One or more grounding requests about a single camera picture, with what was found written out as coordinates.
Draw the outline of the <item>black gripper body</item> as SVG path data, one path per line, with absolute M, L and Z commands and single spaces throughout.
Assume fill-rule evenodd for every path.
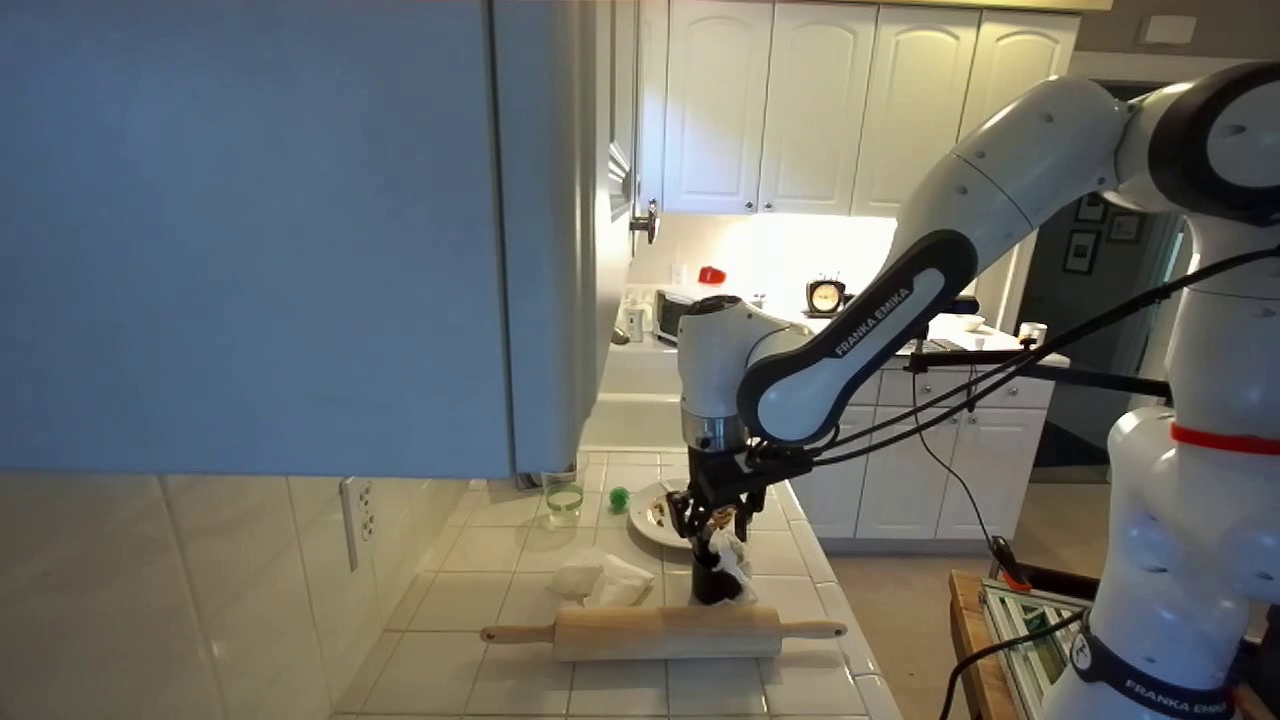
M 737 530 L 762 509 L 762 489 L 803 477 L 812 454 L 803 446 L 732 446 L 732 451 L 687 451 L 687 482 L 669 493 L 670 528 L 678 537 L 702 537 L 718 509 L 737 511 Z

